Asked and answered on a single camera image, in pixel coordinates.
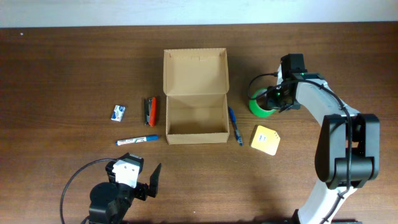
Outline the green tape roll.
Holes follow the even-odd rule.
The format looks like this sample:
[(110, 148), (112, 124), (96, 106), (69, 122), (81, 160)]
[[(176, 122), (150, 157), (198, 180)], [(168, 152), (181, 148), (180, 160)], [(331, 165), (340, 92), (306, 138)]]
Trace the green tape roll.
[[(264, 93), (267, 89), (266, 88), (260, 88), (258, 89), (253, 95), (252, 98), (257, 97), (261, 93)], [(252, 114), (256, 115), (259, 118), (267, 118), (271, 114), (275, 112), (275, 110), (265, 110), (263, 109), (260, 104), (257, 102), (257, 100), (249, 100), (249, 109), (251, 110)]]

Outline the yellow spiral notepad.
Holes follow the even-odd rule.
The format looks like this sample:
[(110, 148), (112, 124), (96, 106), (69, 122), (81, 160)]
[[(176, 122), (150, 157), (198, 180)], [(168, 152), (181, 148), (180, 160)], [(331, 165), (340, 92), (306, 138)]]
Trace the yellow spiral notepad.
[(274, 156), (280, 143), (280, 136), (277, 131), (264, 126), (256, 126), (250, 146), (268, 155)]

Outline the small blue white staple box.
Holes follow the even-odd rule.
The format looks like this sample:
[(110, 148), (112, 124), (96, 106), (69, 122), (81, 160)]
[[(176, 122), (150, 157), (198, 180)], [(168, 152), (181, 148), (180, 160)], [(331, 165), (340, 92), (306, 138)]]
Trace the small blue white staple box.
[(116, 105), (114, 107), (112, 116), (111, 116), (111, 120), (112, 121), (117, 121), (117, 122), (121, 122), (124, 112), (125, 112), (126, 107), (125, 106), (121, 106), (121, 105)]

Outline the orange black stapler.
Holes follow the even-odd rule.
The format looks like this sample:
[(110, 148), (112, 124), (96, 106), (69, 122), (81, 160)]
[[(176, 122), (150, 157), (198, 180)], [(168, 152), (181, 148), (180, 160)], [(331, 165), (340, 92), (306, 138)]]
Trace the orange black stapler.
[(144, 100), (144, 123), (150, 127), (155, 126), (157, 112), (157, 98), (155, 96)]

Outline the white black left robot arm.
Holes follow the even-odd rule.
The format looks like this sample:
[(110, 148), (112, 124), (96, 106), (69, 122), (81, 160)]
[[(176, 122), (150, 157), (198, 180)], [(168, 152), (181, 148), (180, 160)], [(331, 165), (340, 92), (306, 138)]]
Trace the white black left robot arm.
[(121, 223), (133, 200), (157, 196), (162, 165), (153, 171), (148, 184), (138, 181), (143, 165), (143, 158), (129, 153), (108, 162), (108, 181), (90, 192), (89, 223)]

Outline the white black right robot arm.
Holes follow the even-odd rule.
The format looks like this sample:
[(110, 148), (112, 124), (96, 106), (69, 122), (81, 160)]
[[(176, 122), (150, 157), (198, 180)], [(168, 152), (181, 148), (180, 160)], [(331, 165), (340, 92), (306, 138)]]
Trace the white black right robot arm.
[(277, 84), (266, 91), (268, 108), (306, 107), (321, 131), (315, 153), (317, 181), (291, 223), (331, 223), (349, 196), (379, 173), (380, 121), (347, 105), (319, 73), (305, 68), (303, 54), (280, 60)]

